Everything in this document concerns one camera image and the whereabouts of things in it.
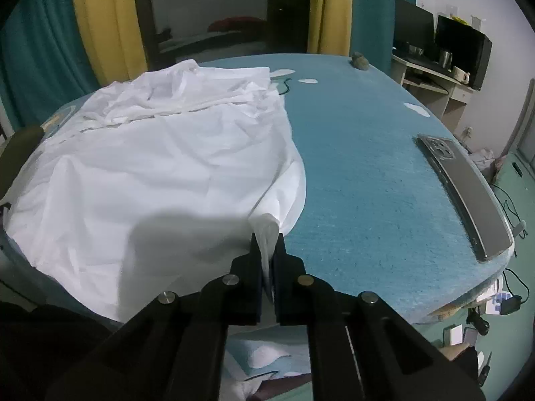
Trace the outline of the white garment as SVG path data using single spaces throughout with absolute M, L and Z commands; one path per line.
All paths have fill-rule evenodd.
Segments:
M 227 273 L 251 238 L 268 261 L 306 187 L 271 70 L 187 60 L 94 92 L 28 158 L 3 226 L 34 269 L 125 322 Z

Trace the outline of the teal cartoon bed sheet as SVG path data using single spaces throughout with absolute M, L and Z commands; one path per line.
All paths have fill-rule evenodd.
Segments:
M 306 173 L 306 200 L 285 234 L 307 270 L 337 290 L 381 295 L 417 321 L 492 278 L 510 252 L 480 262 L 416 139 L 447 129 L 380 70 L 343 57 L 272 54 L 223 69 L 292 70 L 283 98 Z

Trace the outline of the smartphone in clear case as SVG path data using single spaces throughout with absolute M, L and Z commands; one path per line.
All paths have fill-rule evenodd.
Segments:
M 441 179 L 470 238 L 475 256 L 488 262 L 513 249 L 512 231 L 480 170 L 454 139 L 420 134 L 417 143 Z

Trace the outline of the white desk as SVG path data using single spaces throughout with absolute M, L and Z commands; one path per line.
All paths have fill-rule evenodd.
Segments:
M 455 133 L 475 91 L 450 76 L 392 55 L 390 76 Z

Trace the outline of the small grey plush toy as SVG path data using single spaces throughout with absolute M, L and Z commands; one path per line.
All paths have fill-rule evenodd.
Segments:
M 369 61 L 361 52 L 353 52 L 351 55 L 351 65 L 357 70 L 367 71 L 370 67 Z

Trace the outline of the white mug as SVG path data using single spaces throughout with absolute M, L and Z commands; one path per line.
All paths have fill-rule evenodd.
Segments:
M 470 74 L 457 66 L 452 68 L 452 78 L 464 85 L 468 85 L 470 82 Z

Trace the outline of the left teal curtain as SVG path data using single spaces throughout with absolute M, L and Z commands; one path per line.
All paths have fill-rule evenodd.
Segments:
M 1 29 L 1 99 L 18 130 L 100 87 L 73 0 L 19 0 Z

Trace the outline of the teal curtain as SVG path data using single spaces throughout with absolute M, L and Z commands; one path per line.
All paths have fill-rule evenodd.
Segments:
M 100 87 L 73 0 L 19 0 L 1 29 L 1 99 L 18 130 Z
M 391 68 L 396 1 L 353 0 L 350 51 L 362 53 L 385 74 Z

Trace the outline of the black monitor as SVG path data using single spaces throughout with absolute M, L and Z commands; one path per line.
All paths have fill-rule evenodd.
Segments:
M 395 2 L 393 54 L 429 58 L 433 53 L 433 14 L 405 0 Z
M 479 91 L 484 83 L 493 42 L 482 32 L 439 15 L 434 36 L 437 52 L 450 52 L 452 66 L 470 74 L 468 85 Z

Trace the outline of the dark window glass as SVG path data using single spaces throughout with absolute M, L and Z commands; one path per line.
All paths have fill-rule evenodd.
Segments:
M 135 0 L 150 70 L 307 49 L 310 0 Z

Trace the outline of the right yellow curtain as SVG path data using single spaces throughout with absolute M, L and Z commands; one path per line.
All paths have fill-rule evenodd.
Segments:
M 307 52 L 349 55 L 353 0 L 310 0 Z

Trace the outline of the yellow curtain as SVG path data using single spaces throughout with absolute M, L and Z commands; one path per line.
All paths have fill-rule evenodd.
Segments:
M 135 0 L 73 0 L 93 72 L 102 86 L 148 70 Z
M 353 0 L 310 0 L 307 52 L 349 55 Z

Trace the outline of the right teal curtain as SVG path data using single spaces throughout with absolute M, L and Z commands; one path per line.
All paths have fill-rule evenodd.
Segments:
M 350 51 L 362 53 L 385 74 L 391 68 L 396 1 L 353 0 Z

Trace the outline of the left yellow curtain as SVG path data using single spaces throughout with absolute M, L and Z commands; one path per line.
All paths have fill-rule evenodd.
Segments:
M 102 86 L 148 70 L 135 0 L 73 0 L 93 72 Z

